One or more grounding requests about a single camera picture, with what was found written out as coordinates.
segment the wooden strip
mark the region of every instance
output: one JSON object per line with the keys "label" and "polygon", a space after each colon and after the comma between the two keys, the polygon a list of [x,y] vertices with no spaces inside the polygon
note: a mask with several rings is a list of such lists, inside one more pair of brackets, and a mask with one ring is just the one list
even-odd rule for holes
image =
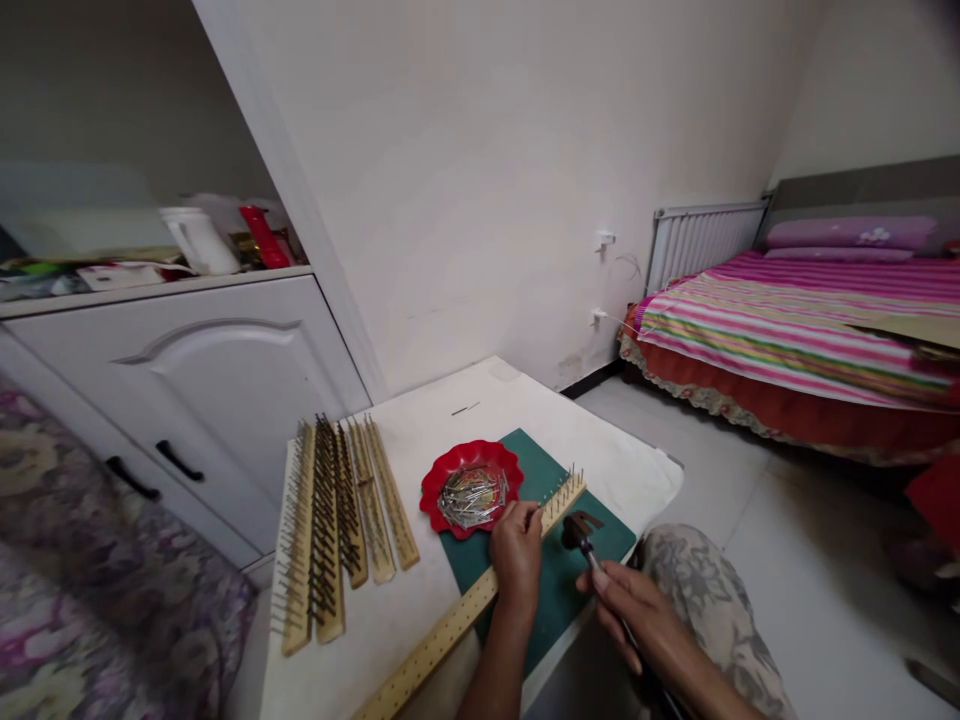
{"label": "wooden strip", "polygon": [[[546,535],[586,490],[583,473],[571,473],[543,509],[543,533]],[[406,660],[354,715],[354,720],[389,720],[410,700],[437,669],[497,594],[497,577],[489,568],[460,601],[427,633]]]}
{"label": "wooden strip", "polygon": [[[356,590],[367,581],[367,546],[360,524],[360,507],[357,503],[357,484],[353,478],[353,464],[347,448],[347,436],[340,423],[337,434],[337,509],[340,513],[340,552],[344,568],[350,575],[350,587]],[[352,562],[346,560],[346,551],[353,553]]]}
{"label": "wooden strip", "polygon": [[310,537],[313,510],[313,449],[314,429],[301,422],[297,432],[288,476],[292,487],[288,490],[288,507],[284,515],[291,519],[290,551],[287,553],[283,641],[280,651],[290,657],[310,642],[313,618],[310,613]]}
{"label": "wooden strip", "polygon": [[400,569],[409,570],[420,562],[420,551],[417,549],[416,540],[413,539],[413,533],[410,532],[410,522],[407,520],[407,513],[400,501],[397,481],[393,477],[390,461],[387,459],[387,453],[383,448],[380,428],[377,427],[377,424],[369,415],[365,418],[365,424],[367,440],[370,444],[370,454],[377,470],[380,492],[383,493],[383,501],[387,507],[387,519],[390,521],[390,529],[393,531],[393,542],[397,546]]}
{"label": "wooden strip", "polygon": [[370,467],[363,426],[352,423],[349,428],[357,477],[357,494],[360,497],[360,514],[363,517],[363,529],[370,550],[373,581],[377,585],[383,585],[393,580],[393,576],[397,574],[397,568],[393,564],[393,550],[390,548],[387,526],[383,522],[383,514],[380,511],[380,495],[377,492],[373,469]]}
{"label": "wooden strip", "polygon": [[333,432],[326,418],[317,418],[313,477],[313,565],[311,577],[313,619],[317,642],[343,635],[343,572],[337,529],[337,469]]}

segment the shelf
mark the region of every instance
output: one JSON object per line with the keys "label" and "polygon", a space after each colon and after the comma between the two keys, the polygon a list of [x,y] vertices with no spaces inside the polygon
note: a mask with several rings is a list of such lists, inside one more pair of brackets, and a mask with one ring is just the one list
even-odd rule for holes
{"label": "shelf", "polygon": [[44,313],[63,312],[84,307],[112,305],[130,300],[162,297],[164,295],[180,295],[198,290],[212,290],[219,287],[233,285],[248,285],[267,280],[280,280],[300,275],[312,275],[313,268],[309,265],[280,268],[278,270],[253,270],[238,273],[237,275],[209,275],[206,277],[178,280],[177,282],[162,285],[144,285],[142,287],[127,288],[125,290],[105,290],[103,292],[82,293],[80,295],[63,295],[61,297],[39,298],[37,300],[13,300],[0,303],[0,320],[25,317],[27,315],[42,315]]}

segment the red cloth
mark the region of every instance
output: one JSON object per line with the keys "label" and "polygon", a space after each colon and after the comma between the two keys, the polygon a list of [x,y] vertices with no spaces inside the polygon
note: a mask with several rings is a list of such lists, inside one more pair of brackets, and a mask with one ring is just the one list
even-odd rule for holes
{"label": "red cloth", "polygon": [[944,458],[915,478],[907,497],[940,540],[960,549],[960,455]]}

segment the white cabinet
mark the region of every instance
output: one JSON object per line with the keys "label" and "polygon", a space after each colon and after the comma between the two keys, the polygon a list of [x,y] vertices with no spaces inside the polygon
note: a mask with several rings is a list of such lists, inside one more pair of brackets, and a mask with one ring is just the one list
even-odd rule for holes
{"label": "white cabinet", "polygon": [[95,457],[101,461],[117,458],[136,482],[159,493],[155,502],[193,527],[234,565],[244,567],[260,557],[259,551],[134,447],[96,408],[3,328],[0,328],[0,367],[21,390],[70,429]]}
{"label": "white cabinet", "polygon": [[260,553],[297,421],[370,404],[312,276],[6,326]]}

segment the wall outlet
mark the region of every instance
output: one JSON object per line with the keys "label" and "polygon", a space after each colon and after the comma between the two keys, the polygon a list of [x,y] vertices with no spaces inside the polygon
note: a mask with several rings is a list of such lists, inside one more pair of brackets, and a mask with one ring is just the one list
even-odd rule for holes
{"label": "wall outlet", "polygon": [[607,230],[601,230],[597,233],[597,247],[594,252],[602,251],[607,245],[613,245],[617,241],[617,236]]}

